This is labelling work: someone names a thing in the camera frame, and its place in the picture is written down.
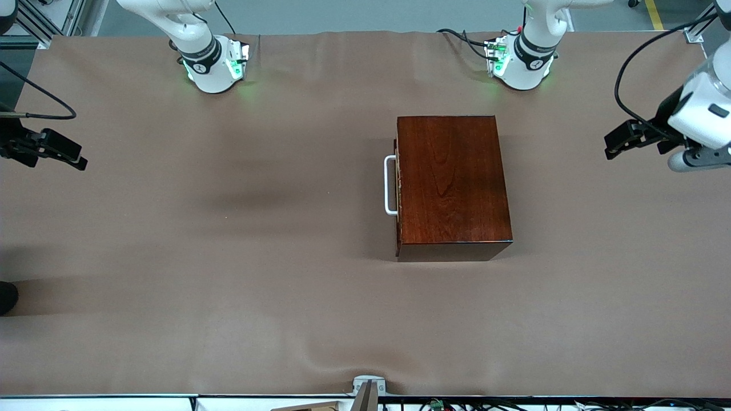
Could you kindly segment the aluminium frame with dark rails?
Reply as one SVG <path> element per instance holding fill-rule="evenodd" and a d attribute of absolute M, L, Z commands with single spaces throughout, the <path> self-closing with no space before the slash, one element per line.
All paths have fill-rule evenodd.
<path fill-rule="evenodd" d="M 83 33 L 90 0 L 0 0 L 0 49 L 47 49 L 54 37 Z"/>

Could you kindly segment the black rounded object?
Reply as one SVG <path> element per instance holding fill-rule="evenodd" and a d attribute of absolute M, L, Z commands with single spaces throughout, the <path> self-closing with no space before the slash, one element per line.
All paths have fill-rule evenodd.
<path fill-rule="evenodd" d="M 0 281 L 0 316 L 8 314 L 17 304 L 18 289 L 13 283 Z"/>

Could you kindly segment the aluminium frame rail with bracket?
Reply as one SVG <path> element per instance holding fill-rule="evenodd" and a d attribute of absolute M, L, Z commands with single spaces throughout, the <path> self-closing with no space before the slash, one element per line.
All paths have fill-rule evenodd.
<path fill-rule="evenodd" d="M 692 23 L 683 29 L 687 43 L 702 43 L 702 34 L 713 21 L 720 21 L 731 36 L 731 0 L 712 0 Z"/>

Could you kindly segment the tan cardboard piece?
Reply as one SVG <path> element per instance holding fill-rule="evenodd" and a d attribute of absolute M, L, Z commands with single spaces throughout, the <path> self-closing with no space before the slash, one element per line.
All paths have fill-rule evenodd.
<path fill-rule="evenodd" d="M 272 408 L 271 411 L 340 411 L 340 401 L 317 402 L 313 404 L 297 404 L 284 408 Z"/>

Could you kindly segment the light wood drawer white handle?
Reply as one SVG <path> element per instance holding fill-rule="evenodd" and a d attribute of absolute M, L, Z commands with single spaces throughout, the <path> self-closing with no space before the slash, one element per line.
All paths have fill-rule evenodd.
<path fill-rule="evenodd" d="M 382 160 L 383 209 L 387 216 L 393 218 L 395 231 L 395 258 L 400 254 L 400 182 L 399 182 L 399 145 L 397 139 L 392 141 L 392 152 Z"/>

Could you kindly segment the brown table cloth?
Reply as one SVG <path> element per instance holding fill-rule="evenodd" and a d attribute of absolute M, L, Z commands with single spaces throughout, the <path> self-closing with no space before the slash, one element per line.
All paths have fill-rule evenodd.
<path fill-rule="evenodd" d="M 57 38 L 27 120 L 86 171 L 0 159 L 0 394 L 731 397 L 731 170 L 605 158 L 648 33 L 573 33 L 509 90 L 443 34 L 245 37 L 208 95 L 157 37 Z M 495 115 L 514 242 L 402 263 L 382 161 L 402 115 Z"/>

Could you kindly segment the grey metal bracket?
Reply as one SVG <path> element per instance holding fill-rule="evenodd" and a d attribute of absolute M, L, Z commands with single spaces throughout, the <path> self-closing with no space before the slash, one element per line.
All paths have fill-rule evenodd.
<path fill-rule="evenodd" d="M 372 375 L 355 377 L 353 395 L 350 411 L 382 411 L 379 400 L 387 395 L 386 380 Z"/>

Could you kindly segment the dark red wooden cabinet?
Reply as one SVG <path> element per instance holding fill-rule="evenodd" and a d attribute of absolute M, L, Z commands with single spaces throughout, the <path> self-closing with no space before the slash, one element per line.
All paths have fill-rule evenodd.
<path fill-rule="evenodd" d="M 494 115 L 397 119 L 400 262 L 488 261 L 513 243 Z"/>

